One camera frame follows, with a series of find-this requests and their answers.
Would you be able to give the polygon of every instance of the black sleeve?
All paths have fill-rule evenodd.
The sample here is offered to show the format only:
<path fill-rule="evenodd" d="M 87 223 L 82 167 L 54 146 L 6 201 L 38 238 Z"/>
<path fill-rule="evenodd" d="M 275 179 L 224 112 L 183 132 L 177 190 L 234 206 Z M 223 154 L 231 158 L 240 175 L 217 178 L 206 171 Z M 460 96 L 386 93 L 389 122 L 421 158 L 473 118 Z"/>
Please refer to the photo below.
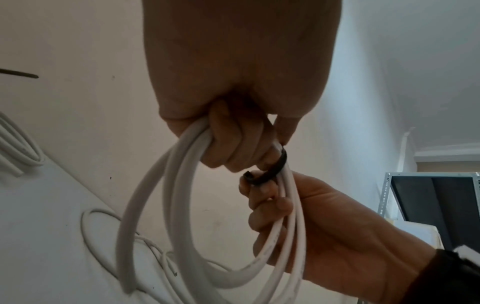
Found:
<path fill-rule="evenodd" d="M 417 303 L 480 304 L 480 267 L 454 252 L 437 250 L 401 302 Z"/>

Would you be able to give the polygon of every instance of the dark rod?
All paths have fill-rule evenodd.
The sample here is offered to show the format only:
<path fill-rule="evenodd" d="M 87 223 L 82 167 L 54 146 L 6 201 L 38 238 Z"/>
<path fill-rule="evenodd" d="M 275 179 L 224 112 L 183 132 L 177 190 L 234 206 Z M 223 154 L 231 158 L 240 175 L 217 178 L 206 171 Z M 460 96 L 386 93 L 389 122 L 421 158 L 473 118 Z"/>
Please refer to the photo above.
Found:
<path fill-rule="evenodd" d="M 5 70 L 5 69 L 0 69 L 0 74 L 23 76 L 23 77 L 35 78 L 35 79 L 39 77 L 38 75 L 35 75 L 35 74 L 19 72 L 19 71 L 12 71 L 12 70 Z"/>

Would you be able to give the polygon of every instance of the black rubber ring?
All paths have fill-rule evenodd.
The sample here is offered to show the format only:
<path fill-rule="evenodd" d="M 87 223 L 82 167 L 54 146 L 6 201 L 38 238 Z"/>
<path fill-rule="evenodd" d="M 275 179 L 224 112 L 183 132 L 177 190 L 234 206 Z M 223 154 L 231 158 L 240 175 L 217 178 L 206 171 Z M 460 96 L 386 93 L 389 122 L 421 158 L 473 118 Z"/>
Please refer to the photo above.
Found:
<path fill-rule="evenodd" d="M 247 171 L 243 174 L 243 177 L 250 185 L 259 186 L 261 184 L 265 184 L 271 179 L 274 179 L 277 176 L 277 174 L 279 174 L 280 171 L 285 167 L 286 163 L 287 163 L 287 152 L 282 147 L 280 158 L 267 172 L 255 178 L 250 171 Z"/>

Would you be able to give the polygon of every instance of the wrist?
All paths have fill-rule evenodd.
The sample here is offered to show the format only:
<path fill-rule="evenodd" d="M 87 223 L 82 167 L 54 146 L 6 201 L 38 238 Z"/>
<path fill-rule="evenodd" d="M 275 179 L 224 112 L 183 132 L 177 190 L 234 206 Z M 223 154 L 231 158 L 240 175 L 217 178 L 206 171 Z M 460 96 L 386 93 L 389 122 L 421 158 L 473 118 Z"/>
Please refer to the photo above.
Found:
<path fill-rule="evenodd" d="M 395 227 L 384 230 L 386 278 L 380 304 L 398 304 L 435 256 L 435 249 Z"/>

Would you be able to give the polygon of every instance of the ceiling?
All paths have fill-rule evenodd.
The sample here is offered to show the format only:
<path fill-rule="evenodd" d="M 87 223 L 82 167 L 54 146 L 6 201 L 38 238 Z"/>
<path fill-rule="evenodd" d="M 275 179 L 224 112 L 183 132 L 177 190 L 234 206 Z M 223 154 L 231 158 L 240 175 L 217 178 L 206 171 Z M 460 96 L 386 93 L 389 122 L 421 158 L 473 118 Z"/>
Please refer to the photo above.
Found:
<path fill-rule="evenodd" d="M 480 144 L 480 1 L 355 1 L 418 150 Z"/>

